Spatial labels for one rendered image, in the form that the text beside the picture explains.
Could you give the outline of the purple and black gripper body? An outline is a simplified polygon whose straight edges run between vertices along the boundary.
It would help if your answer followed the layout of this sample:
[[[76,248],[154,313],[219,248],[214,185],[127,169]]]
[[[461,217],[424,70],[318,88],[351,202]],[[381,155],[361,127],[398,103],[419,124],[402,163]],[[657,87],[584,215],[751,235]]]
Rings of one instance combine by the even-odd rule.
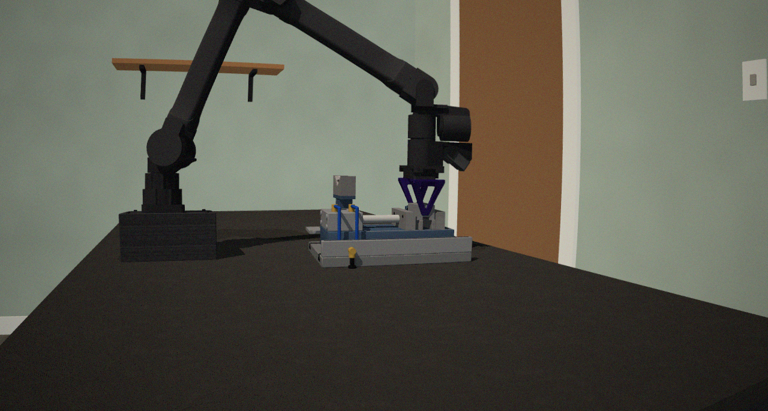
[[[426,141],[436,139],[410,139],[407,143],[407,165],[400,165],[400,172],[404,178],[410,179],[438,179],[439,173],[444,173],[444,167],[426,167]],[[425,166],[425,167],[411,167]],[[424,169],[424,172],[423,172]],[[422,175],[419,175],[422,174]],[[424,178],[423,178],[424,176]]]

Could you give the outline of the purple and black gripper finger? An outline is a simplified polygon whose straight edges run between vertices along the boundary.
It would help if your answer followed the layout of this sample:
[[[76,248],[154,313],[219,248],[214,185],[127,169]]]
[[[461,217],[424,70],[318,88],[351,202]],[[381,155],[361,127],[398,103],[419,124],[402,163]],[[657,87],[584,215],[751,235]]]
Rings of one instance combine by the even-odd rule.
[[[410,179],[415,198],[419,204],[419,209],[422,216],[430,216],[430,211],[433,208],[434,201],[436,201],[441,189],[445,184],[445,179]],[[421,195],[420,187],[434,187],[433,195],[431,195],[430,202],[424,206],[424,202]]]
[[[413,203],[412,197],[410,195],[409,189],[407,185],[411,185],[410,178],[398,178],[398,181],[400,182],[401,189],[403,190],[403,193],[405,193],[405,197],[407,199],[408,203]],[[422,199],[424,200],[426,190],[428,187],[421,187],[421,193],[422,193]]]

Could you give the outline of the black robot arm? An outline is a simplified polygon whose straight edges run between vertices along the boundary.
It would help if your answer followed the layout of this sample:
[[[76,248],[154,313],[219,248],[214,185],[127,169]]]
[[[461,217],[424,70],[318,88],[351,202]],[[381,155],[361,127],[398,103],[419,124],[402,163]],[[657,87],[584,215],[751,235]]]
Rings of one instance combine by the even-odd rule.
[[[194,137],[204,104],[250,7],[295,26],[411,104],[408,139],[435,139],[437,118],[440,141],[451,142],[426,141],[426,167],[443,167],[445,161],[464,172],[471,163],[472,143],[458,143],[469,142],[471,137],[469,109],[434,104],[438,83],[423,70],[396,58],[305,0],[219,0],[175,104],[162,128],[146,143],[148,172],[142,205],[154,206],[143,206],[143,212],[185,212],[180,173],[176,172],[197,161]]]

